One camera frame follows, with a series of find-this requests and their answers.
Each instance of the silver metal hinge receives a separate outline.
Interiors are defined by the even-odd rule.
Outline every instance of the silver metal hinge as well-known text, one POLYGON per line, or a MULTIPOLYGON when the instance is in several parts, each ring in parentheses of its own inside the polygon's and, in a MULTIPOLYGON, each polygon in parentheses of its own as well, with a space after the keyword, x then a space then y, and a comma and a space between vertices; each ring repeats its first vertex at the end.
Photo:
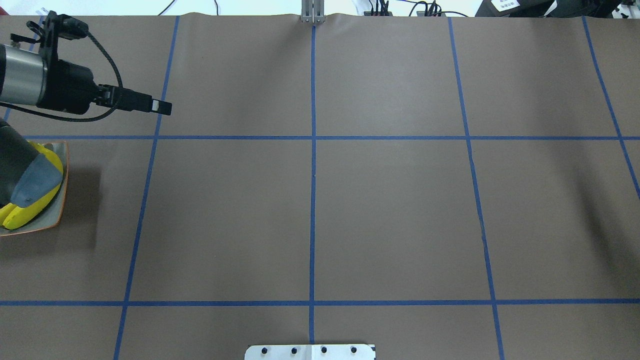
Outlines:
POLYGON ((324 0, 302 0, 300 20, 308 24, 324 22, 324 0))

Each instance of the gray tabletop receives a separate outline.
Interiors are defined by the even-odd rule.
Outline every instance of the gray tabletop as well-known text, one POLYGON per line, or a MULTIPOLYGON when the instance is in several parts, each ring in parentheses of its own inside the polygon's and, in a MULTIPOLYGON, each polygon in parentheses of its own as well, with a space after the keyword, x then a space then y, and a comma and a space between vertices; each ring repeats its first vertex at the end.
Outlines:
POLYGON ((0 240, 1 358, 640 357, 640 22, 82 19, 173 114, 5 114, 70 173, 0 240))

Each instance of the white label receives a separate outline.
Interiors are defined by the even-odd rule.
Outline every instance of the white label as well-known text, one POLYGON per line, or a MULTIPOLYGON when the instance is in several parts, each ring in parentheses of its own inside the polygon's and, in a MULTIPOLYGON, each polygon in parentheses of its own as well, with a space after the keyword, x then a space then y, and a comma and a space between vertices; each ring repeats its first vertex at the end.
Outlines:
POLYGON ((499 12, 505 12, 507 10, 517 8, 520 6, 518 0, 491 0, 491 3, 498 9, 499 12))

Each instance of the white metal plate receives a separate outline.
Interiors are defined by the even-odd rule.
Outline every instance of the white metal plate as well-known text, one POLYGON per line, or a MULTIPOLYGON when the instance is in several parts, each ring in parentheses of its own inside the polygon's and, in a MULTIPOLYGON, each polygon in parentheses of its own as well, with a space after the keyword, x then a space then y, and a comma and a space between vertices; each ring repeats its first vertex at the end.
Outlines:
POLYGON ((366 344, 254 345, 246 350, 244 360, 375 360, 375 349, 366 344))

